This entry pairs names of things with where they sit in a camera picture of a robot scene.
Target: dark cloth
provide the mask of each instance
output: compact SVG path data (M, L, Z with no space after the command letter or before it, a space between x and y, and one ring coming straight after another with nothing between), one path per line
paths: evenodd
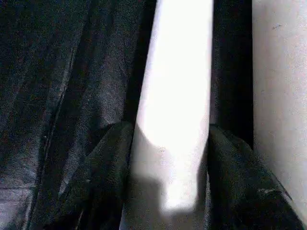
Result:
M0 6L0 229L39 229L104 129L134 124L155 5Z
M155 1L0 6L0 229L118 229ZM211 118L252 145L251 2L216 0L213 37ZM248 145L214 126L208 174L208 229L301 229Z
M253 148L252 1L215 0L210 123Z
M263 168L246 142L217 126L210 126L208 174L209 229L304 229L276 177Z

